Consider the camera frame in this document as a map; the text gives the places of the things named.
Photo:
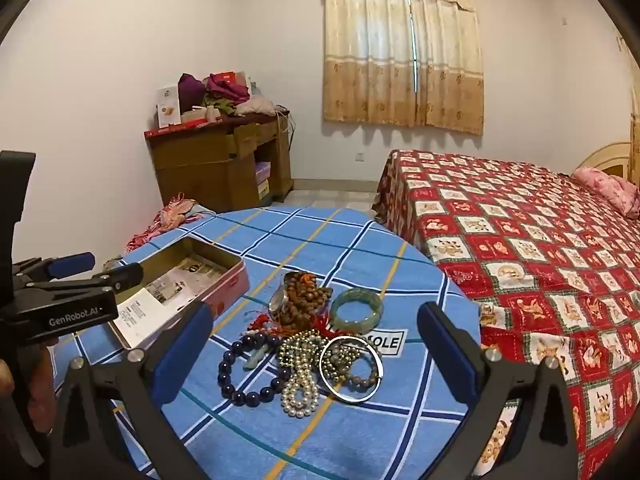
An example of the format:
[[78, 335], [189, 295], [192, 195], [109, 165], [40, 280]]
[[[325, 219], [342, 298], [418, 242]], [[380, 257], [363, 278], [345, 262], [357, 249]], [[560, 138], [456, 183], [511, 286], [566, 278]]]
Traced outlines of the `person's left hand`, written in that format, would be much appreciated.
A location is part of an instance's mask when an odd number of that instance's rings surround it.
[[40, 344], [39, 361], [32, 370], [29, 381], [28, 414], [35, 430], [47, 434], [55, 421], [56, 401], [53, 387], [53, 368], [49, 349], [58, 338]]

